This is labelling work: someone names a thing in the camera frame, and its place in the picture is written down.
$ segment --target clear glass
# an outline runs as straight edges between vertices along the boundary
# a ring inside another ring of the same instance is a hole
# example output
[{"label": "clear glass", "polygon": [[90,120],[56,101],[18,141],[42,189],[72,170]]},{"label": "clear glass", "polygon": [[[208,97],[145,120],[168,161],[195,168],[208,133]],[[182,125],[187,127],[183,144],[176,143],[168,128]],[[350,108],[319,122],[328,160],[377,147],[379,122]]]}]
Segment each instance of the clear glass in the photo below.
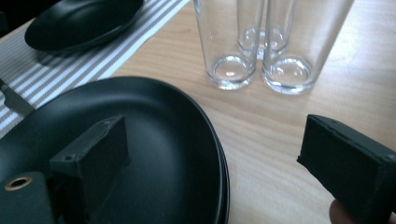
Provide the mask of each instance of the clear glass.
[{"label": "clear glass", "polygon": [[264,0],[194,0],[209,79],[236,90],[253,79]]},{"label": "clear glass", "polygon": [[[290,26],[291,26],[291,15],[294,9],[294,4],[296,0],[290,0],[287,3],[282,1],[275,1],[272,3],[272,10],[277,13],[273,15],[272,23],[277,24],[272,28],[272,32],[270,32],[271,36],[271,45],[273,51],[282,52],[282,50],[286,47],[289,41],[290,36]],[[259,48],[257,50],[257,59],[262,60],[264,57],[264,49],[265,49],[265,26],[266,26],[266,12],[267,12],[267,1],[264,2],[264,10],[262,14],[262,28],[260,30],[260,40],[259,40]]]},{"label": "clear glass", "polygon": [[[353,0],[268,0],[264,81],[284,94],[311,90],[352,4]],[[279,24],[279,17],[287,18],[287,22]],[[275,41],[279,27],[289,31],[281,50],[269,44]]]}]

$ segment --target light wood grain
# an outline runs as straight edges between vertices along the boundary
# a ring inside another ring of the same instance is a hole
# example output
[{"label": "light wood grain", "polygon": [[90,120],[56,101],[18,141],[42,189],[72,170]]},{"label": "light wood grain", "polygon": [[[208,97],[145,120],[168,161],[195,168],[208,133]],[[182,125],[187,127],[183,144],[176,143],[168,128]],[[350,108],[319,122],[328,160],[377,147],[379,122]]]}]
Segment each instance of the light wood grain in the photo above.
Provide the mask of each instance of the light wood grain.
[{"label": "light wood grain", "polygon": [[306,116],[338,119],[396,149],[395,40],[396,2],[356,0],[311,92],[273,92],[261,62],[251,85],[222,91],[206,78],[190,1],[115,76],[163,80],[203,108],[229,165],[230,223],[330,223],[332,195],[296,162]]}]

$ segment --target finger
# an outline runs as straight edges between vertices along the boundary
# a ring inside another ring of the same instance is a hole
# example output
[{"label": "finger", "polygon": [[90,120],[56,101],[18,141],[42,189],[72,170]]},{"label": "finger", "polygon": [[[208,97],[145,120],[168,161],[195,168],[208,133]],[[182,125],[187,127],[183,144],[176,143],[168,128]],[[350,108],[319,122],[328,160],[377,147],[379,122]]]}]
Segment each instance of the finger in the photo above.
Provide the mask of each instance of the finger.
[{"label": "finger", "polygon": [[337,200],[332,201],[329,210],[329,217],[332,224],[357,224],[353,216]]},{"label": "finger", "polygon": [[389,224],[396,224],[396,215],[394,213],[390,215]]}]

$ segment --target striped table runner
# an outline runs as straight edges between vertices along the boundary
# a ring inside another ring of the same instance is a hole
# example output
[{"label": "striped table runner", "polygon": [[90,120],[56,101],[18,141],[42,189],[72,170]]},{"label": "striped table runner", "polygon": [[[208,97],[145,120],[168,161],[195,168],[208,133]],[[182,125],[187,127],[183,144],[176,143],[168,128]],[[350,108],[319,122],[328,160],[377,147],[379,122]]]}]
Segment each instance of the striped table runner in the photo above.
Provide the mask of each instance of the striped table runner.
[{"label": "striped table runner", "polygon": [[[189,0],[146,0],[133,27],[108,44],[82,52],[49,55],[31,49],[22,30],[0,43],[0,78],[35,108],[60,93],[110,77]],[[23,117],[4,106],[0,94],[0,138]]]}]

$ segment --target black plate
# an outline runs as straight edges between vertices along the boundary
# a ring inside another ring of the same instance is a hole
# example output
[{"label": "black plate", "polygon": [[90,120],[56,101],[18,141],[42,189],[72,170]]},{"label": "black plate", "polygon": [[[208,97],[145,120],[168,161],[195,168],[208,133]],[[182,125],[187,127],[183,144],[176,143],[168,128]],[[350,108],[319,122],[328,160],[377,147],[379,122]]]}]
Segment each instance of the black plate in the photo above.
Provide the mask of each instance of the black plate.
[{"label": "black plate", "polygon": [[43,51],[76,51],[103,44],[124,31],[144,0],[62,0],[28,27],[26,43]]},{"label": "black plate", "polygon": [[54,154],[118,114],[132,161],[96,223],[225,223],[227,164],[209,119],[182,91],[143,77],[93,82],[30,114],[0,141],[0,181],[28,171],[50,176]]}]

